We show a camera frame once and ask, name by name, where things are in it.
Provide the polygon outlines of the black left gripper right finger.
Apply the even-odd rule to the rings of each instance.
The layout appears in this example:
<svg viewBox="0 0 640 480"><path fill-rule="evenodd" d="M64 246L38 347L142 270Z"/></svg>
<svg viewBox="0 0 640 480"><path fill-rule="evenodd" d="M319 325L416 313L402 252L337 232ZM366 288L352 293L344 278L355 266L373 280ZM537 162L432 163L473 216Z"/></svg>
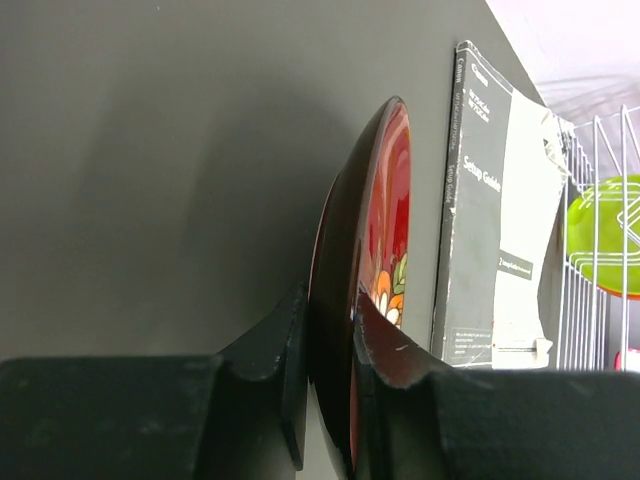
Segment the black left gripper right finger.
<svg viewBox="0 0 640 480"><path fill-rule="evenodd" d="M456 369L357 301L359 479L635 479L635 373Z"/></svg>

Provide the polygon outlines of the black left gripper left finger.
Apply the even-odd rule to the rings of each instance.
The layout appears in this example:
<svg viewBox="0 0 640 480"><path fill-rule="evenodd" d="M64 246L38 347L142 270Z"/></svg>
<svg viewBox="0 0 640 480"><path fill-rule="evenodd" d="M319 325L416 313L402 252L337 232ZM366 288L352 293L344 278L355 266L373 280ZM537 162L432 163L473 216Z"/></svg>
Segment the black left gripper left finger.
<svg viewBox="0 0 640 480"><path fill-rule="evenodd" d="M292 479L303 468L307 284L210 355L1 364L5 479Z"/></svg>

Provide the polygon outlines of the red floral plate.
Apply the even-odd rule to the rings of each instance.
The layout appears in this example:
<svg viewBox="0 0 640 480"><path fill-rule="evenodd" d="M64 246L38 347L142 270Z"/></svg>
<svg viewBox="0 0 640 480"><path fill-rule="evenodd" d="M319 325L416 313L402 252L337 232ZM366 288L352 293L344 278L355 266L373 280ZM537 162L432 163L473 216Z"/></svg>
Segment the red floral plate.
<svg viewBox="0 0 640 480"><path fill-rule="evenodd" d="M331 461L357 458L353 330L357 297L401 327L408 267L411 138L405 102L385 101L335 177L319 222L308 290L308 368Z"/></svg>

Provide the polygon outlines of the lime green plate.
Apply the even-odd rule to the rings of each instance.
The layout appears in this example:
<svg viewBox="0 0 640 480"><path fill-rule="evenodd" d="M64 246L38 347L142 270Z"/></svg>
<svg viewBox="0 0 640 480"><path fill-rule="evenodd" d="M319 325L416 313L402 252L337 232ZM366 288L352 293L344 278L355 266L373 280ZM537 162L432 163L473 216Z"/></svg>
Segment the lime green plate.
<svg viewBox="0 0 640 480"><path fill-rule="evenodd" d="M612 177L571 203L570 265L596 286L639 293L639 176Z"/></svg>

